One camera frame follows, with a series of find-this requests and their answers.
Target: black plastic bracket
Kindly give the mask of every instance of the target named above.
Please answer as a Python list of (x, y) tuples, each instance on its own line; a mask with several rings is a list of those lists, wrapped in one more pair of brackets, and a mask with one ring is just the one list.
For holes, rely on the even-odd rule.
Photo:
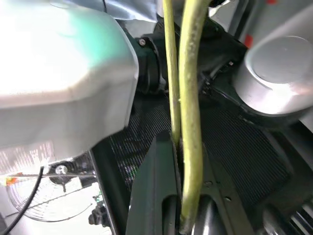
[(126, 235), (174, 235), (177, 179), (168, 132), (158, 134), (133, 182)]

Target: hose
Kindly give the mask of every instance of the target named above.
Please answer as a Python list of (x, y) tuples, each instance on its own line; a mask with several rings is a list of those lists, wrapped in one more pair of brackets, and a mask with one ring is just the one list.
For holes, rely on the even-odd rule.
[(179, 92), (184, 153), (181, 234), (195, 223), (202, 187), (203, 159), (197, 86), (197, 58), (205, 16), (211, 0), (186, 0), (179, 46)]
[(180, 105), (172, 0), (163, 0), (163, 12), (172, 138), (177, 150), (179, 149), (180, 140)]

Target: fan grille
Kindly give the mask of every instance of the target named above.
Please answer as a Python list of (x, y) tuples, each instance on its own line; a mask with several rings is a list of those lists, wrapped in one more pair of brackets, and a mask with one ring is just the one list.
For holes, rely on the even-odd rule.
[[(6, 187), (12, 205), (20, 211), (35, 185), (36, 178)], [(42, 222), (59, 222), (73, 218), (92, 205), (93, 187), (83, 188), (79, 178), (72, 178), (64, 186), (42, 178), (36, 195), (25, 216)]]

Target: electric fan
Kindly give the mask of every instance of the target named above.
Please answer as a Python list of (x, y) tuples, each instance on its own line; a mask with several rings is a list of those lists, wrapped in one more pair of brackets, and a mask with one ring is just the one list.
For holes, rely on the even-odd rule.
[[(93, 167), (88, 153), (46, 167), (46, 177), (42, 178), (24, 215), (42, 222), (59, 222), (81, 214), (92, 205), (95, 195), (94, 187), (88, 187), (96, 182), (92, 174), (87, 174), (90, 172)], [(35, 182), (36, 177), (18, 178), (6, 186), (9, 199), (18, 211), (26, 203)]]

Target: metal bolt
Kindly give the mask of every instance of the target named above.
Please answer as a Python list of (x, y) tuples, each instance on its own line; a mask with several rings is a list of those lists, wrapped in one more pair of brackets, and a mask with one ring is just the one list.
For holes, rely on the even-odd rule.
[(146, 45), (146, 41), (143, 38), (140, 38), (139, 39), (139, 45), (141, 45), (143, 47), (144, 45)]
[(224, 198), (227, 202), (231, 202), (231, 198), (230, 197), (225, 197)]
[(59, 165), (55, 168), (55, 173), (58, 175), (65, 175), (68, 172), (68, 168), (65, 165)]

